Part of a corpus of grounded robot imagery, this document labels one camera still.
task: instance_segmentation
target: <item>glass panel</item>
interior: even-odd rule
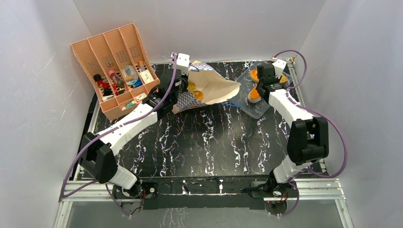
[[[294,201],[289,201],[291,208]],[[74,202],[68,228],[342,228],[334,200],[301,200],[291,214],[277,220],[264,210],[248,208],[174,208],[143,210],[131,220],[113,202]]]

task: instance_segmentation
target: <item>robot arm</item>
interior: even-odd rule
[[[260,190],[273,192],[289,188],[288,181],[312,163],[329,154],[328,124],[322,117],[296,106],[296,100],[279,84],[286,62],[273,59],[273,64],[258,66],[257,91],[274,107],[290,126],[287,143],[288,155],[269,175]]]
[[[172,111],[173,105],[178,101],[178,94],[184,92],[188,87],[189,55],[178,54],[177,70],[173,86],[166,99],[160,104],[162,97],[168,92],[167,89],[172,80],[173,69],[167,70],[161,77],[161,83],[155,86],[149,95],[139,104],[135,110],[115,123],[108,129],[99,132],[98,135],[118,129],[97,140],[83,153],[79,163],[99,183],[112,183],[119,187],[127,197],[137,197],[142,192],[141,179],[130,170],[118,165],[115,155],[133,137],[139,134],[144,128],[156,123],[167,113]],[[135,120],[152,111],[157,105],[159,107],[145,118],[124,125],[124,123]],[[82,138],[82,147],[96,138],[92,133],[87,133]]]

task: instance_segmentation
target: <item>label sticker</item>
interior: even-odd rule
[[[148,70],[141,72],[140,76],[141,76],[141,79],[143,80],[144,84],[154,81],[153,76],[151,75],[150,71],[148,71]]]
[[[143,100],[145,97],[147,97],[147,95],[145,93],[140,94],[139,96],[136,97],[137,101],[141,101]]]

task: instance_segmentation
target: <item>gray wall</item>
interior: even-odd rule
[[[328,0],[301,52],[307,106],[334,118],[350,146],[340,180],[355,227],[402,227],[402,2]],[[335,172],[343,151],[331,138]]]
[[[0,0],[0,227],[53,227],[92,98],[72,0]]]
[[[151,62],[267,59],[300,49],[325,0],[74,0],[92,35],[134,23]]]

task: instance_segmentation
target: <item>transparent plastic tray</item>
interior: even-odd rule
[[[253,87],[257,85],[256,82],[250,79],[250,72],[254,69],[257,69],[258,65],[264,63],[264,61],[254,62],[245,72],[243,72],[238,77],[237,82],[240,83],[240,91],[237,95],[230,99],[230,102],[232,102],[236,106],[240,106],[244,112],[255,119],[259,119],[270,107],[270,105],[264,100],[261,100],[257,103],[250,103],[247,99],[249,92],[253,89]],[[284,87],[288,87],[289,83],[291,83],[292,81],[292,78],[289,74],[285,72],[283,73],[288,79],[288,82],[284,85]]]

